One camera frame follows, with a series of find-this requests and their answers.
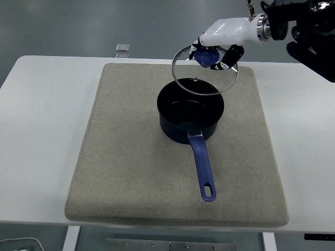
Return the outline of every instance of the handle hole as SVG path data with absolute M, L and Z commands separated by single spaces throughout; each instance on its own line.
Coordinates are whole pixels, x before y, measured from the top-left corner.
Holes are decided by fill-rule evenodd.
M 205 183 L 204 184 L 204 188 L 205 188 L 205 195 L 207 197 L 212 197 L 213 196 L 213 191 L 211 189 L 211 185 L 210 183 Z

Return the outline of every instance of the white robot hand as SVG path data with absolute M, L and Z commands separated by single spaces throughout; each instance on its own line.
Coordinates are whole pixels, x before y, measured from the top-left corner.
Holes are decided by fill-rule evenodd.
M 230 46 L 221 61 L 212 64 L 212 70 L 224 70 L 234 66 L 244 54 L 242 44 L 246 41 L 262 44 L 271 37 L 266 14 L 253 17 L 220 19 L 197 38 L 189 51 L 191 60 L 200 48 Z

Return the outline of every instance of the robotic arm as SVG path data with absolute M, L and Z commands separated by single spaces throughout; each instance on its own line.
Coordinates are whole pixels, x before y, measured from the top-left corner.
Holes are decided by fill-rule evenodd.
M 331 0 L 274 0 L 271 5 L 262 1 L 261 7 L 265 13 L 255 15 L 248 0 L 250 17 L 216 21 L 192 44 L 189 59 L 199 51 L 230 45 L 222 60 L 210 65 L 212 70 L 229 69 L 243 56 L 242 45 L 246 41 L 262 44 L 271 38 L 283 40 L 288 22 L 295 20 L 297 25 L 292 29 L 292 37 L 296 42 L 287 45 L 288 54 L 335 82 L 335 3 Z

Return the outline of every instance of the robot finger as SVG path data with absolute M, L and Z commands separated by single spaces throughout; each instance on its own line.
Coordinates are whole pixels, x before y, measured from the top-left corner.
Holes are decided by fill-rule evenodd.
M 200 43 L 200 37 L 197 38 L 194 43 L 192 43 L 191 48 L 189 50 L 189 56 L 188 59 L 191 60 L 194 57 L 194 53 L 197 49 L 199 49 L 201 47 L 201 43 Z

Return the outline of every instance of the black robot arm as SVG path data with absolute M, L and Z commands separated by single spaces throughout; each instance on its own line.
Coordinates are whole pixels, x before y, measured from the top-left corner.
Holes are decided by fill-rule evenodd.
M 262 1 L 274 40 L 283 40 L 288 22 L 296 21 L 292 29 L 295 42 L 287 45 L 290 56 L 325 79 L 335 82 L 335 4 L 333 1 L 275 0 Z

